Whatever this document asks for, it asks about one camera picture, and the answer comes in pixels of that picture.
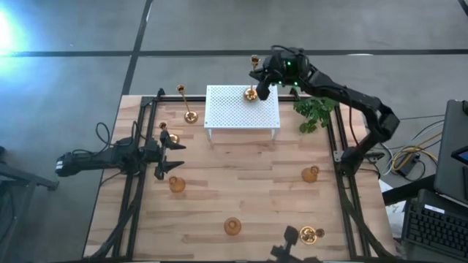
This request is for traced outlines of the black aluminium table frame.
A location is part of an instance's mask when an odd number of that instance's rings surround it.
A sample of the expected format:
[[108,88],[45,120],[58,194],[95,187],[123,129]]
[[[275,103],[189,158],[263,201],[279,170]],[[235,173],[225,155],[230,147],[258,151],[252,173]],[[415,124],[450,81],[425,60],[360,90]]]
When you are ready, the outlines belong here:
[[[123,236],[122,254],[133,247],[136,261],[263,261],[284,242],[288,226],[311,226],[325,236],[313,245],[298,243],[295,256],[349,258],[325,129],[299,134],[302,119],[288,99],[279,105],[276,140],[267,130],[216,130],[209,140],[203,122],[185,123],[185,112],[179,96],[165,96],[155,121],[165,122],[186,147],[167,154],[184,162],[172,175],[183,178],[186,188],[173,193],[148,169],[136,238]],[[314,165],[320,168],[317,181],[303,181],[301,171]],[[230,217],[242,224],[234,236],[224,231]]]

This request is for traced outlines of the dark grey laptop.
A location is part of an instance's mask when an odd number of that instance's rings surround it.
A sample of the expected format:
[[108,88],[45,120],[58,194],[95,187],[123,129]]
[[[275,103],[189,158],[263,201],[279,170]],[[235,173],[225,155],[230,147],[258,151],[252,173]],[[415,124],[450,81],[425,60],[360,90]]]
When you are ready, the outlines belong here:
[[434,181],[436,191],[468,207],[468,101],[451,99],[445,122]]

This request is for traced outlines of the black desk bar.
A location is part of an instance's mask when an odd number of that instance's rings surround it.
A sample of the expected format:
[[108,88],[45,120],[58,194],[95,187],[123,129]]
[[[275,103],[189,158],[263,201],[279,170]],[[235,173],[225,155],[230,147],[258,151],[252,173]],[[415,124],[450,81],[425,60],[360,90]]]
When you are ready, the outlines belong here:
[[430,175],[420,180],[408,183],[404,186],[399,186],[397,188],[384,191],[382,193],[383,201],[385,205],[388,206],[415,198],[421,189],[434,191],[434,180],[435,175]]

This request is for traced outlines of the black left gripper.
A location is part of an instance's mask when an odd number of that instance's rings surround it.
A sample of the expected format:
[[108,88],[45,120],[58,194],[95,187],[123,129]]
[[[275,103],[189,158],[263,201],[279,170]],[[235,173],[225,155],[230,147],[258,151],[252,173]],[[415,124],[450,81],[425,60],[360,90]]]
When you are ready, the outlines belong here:
[[162,130],[159,136],[159,141],[161,142],[161,145],[158,145],[158,142],[153,137],[146,140],[144,146],[144,162],[157,163],[154,176],[158,180],[163,180],[165,173],[168,173],[170,170],[184,164],[183,161],[165,161],[165,146],[171,150],[182,150],[186,147],[181,145],[180,142],[172,142],[167,130]]

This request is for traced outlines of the black keyboard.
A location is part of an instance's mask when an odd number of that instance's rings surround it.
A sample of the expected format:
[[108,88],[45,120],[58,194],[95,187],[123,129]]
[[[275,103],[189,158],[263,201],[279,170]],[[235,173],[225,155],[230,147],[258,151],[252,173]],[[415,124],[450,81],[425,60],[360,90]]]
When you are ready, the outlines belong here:
[[432,205],[404,209],[401,238],[408,243],[468,263],[468,217]]

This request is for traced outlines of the black metal stand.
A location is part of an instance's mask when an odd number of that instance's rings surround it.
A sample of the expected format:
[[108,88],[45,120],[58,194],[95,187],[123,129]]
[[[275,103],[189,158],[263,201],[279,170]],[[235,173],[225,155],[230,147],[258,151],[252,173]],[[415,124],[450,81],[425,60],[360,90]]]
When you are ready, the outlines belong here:
[[5,148],[0,146],[0,263],[4,263],[19,240],[35,188],[44,186],[54,191],[59,185],[57,180],[8,165],[4,160],[5,152]]

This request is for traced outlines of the small device with blue screen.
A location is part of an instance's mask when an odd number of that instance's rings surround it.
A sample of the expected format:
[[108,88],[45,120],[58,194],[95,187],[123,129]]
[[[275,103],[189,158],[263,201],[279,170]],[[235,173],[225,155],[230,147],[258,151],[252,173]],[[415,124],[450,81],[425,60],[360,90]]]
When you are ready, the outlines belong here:
[[453,151],[450,156],[468,166],[468,146]]

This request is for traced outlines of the green potted plant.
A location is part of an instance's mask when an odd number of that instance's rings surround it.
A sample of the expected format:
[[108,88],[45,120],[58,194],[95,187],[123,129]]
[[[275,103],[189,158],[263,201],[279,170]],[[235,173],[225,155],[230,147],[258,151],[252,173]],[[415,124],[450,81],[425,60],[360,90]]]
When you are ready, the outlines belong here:
[[299,126],[301,134],[311,134],[319,127],[326,128],[331,122],[330,114],[337,102],[327,98],[308,98],[296,101],[293,109],[304,117],[304,122]]

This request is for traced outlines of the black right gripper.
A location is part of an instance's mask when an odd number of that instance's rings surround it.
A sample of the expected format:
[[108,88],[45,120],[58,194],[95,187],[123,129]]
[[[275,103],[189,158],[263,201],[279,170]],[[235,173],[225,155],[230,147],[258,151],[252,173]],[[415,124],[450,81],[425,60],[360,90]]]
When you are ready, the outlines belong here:
[[300,86],[309,77],[312,66],[305,50],[300,47],[271,46],[272,54],[263,63],[263,69],[252,70],[249,76],[259,83],[257,97],[265,101],[270,84]]

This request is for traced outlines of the black jointed device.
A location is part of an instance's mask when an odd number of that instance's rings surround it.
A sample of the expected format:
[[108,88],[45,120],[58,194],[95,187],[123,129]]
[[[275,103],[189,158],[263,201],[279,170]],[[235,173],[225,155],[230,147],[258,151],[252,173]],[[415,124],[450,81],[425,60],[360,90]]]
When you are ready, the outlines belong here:
[[273,263],[303,263],[302,259],[295,257],[291,254],[291,248],[297,244],[299,238],[299,232],[296,228],[288,226],[284,232],[284,245],[274,245],[271,249],[271,255],[274,259],[270,259],[269,262]]

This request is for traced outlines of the amber glass candle holder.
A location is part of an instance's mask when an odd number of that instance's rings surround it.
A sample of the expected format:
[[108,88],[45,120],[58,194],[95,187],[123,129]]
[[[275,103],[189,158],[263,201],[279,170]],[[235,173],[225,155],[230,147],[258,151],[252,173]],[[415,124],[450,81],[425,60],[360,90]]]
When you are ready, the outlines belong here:
[[169,189],[173,193],[181,193],[186,188],[186,182],[183,178],[172,176],[169,178]]
[[301,171],[301,177],[303,181],[307,183],[314,183],[318,179],[318,175],[320,173],[320,168],[316,165],[304,168]]
[[236,217],[227,218],[224,222],[224,231],[227,235],[237,235],[242,228],[240,220]]

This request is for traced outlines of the white paper sheet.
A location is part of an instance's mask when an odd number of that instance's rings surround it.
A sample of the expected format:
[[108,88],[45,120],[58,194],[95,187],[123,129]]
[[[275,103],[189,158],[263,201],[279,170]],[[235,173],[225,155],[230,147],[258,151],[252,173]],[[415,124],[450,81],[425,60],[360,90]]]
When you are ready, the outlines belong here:
[[386,205],[386,213],[389,220],[393,237],[400,238],[404,223],[404,205],[406,202],[398,202],[393,205]]

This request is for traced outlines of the white perforated metal shelf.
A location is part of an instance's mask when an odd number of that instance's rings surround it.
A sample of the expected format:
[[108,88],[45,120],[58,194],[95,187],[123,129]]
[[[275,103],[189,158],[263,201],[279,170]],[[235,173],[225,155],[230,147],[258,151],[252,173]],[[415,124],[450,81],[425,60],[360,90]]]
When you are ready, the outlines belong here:
[[212,140],[215,129],[269,129],[275,140],[281,128],[277,87],[269,87],[269,97],[249,101],[247,85],[209,85],[206,87],[204,128]]

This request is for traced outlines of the short brass candlestick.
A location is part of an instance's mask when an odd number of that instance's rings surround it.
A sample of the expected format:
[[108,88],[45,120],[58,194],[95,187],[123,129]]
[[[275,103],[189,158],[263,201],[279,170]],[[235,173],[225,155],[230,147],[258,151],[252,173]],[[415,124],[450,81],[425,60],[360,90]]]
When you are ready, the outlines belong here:
[[[166,124],[165,122],[161,122],[161,123],[159,124],[159,128],[160,128],[161,130],[167,130],[167,124]],[[180,138],[179,138],[179,136],[176,135],[176,134],[169,134],[169,137],[170,137],[170,140],[171,140],[172,142],[174,142],[174,143],[179,143],[179,142],[180,142]]]

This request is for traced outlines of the black power adapter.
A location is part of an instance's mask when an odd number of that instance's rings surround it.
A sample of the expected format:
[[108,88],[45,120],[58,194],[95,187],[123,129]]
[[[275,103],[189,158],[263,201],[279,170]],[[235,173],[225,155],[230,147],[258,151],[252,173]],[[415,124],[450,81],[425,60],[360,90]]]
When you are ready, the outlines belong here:
[[411,153],[407,156],[404,156],[397,165],[398,169],[396,170],[396,173],[403,177],[408,176],[419,161],[419,153]]

